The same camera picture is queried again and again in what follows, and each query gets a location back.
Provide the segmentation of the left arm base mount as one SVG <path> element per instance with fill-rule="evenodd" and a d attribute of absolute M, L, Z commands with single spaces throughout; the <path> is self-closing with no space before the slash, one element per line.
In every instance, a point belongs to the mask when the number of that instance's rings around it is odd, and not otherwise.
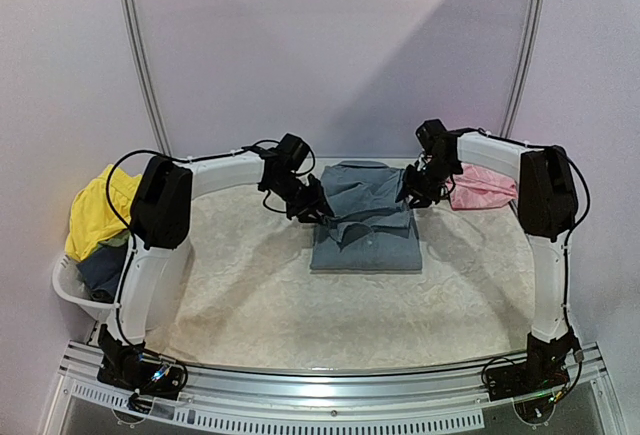
<path fill-rule="evenodd" d="M 184 363 L 145 348 L 117 340 L 105 324 L 100 326 L 97 344 L 103 358 L 97 381 L 137 396 L 177 400 L 186 387 L 189 372 Z"/>

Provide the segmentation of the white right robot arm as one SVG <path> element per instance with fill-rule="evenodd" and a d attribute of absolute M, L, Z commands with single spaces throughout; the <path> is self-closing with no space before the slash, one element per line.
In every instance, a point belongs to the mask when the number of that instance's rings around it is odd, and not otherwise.
<path fill-rule="evenodd" d="M 531 246 L 535 274 L 534 318 L 517 382 L 537 391 L 552 379 L 555 360 L 578 349 L 568 317 L 570 239 L 579 225 L 572 160 L 558 145 L 531 145 L 481 129 L 448 130 L 441 120 L 416 129 L 422 154 L 405 169 L 398 200 L 427 208 L 445 198 L 446 183 L 463 173 L 464 163 L 516 182 L 517 217 Z"/>

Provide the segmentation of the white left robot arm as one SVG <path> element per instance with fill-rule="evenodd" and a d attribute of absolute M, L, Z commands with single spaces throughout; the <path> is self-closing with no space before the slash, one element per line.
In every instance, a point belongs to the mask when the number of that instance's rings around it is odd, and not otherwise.
<path fill-rule="evenodd" d="M 111 313 L 100 327 L 98 345 L 114 355 L 111 374 L 128 389 L 148 381 L 144 351 L 153 293 L 175 252 L 190 232 L 193 199 L 227 188 L 256 185 L 284 203 L 289 220 L 318 224 L 332 216 L 321 182 L 302 167 L 315 154 L 300 137 L 260 140 L 227 153 L 175 158 L 147 151 L 142 175 L 124 226 L 130 233 L 125 265 Z"/>

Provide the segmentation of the grey button-up shirt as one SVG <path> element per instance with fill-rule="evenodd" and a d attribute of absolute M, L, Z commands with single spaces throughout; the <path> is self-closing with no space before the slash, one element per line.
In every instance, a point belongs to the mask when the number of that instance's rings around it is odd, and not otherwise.
<path fill-rule="evenodd" d="M 419 272 L 414 213 L 399 199 L 404 170 L 377 161 L 343 161 L 321 175 L 334 214 L 316 225 L 310 269 L 329 272 Z"/>

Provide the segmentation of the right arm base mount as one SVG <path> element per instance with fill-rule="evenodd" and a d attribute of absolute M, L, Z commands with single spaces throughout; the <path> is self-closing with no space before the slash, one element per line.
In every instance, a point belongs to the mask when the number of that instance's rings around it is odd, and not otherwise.
<path fill-rule="evenodd" d="M 560 392 L 551 397 L 551 403 L 555 404 L 573 391 L 582 375 L 583 362 L 584 353 L 572 328 L 550 342 L 529 333 L 523 362 L 494 357 L 483 366 L 480 377 L 491 401 L 560 386 Z"/>

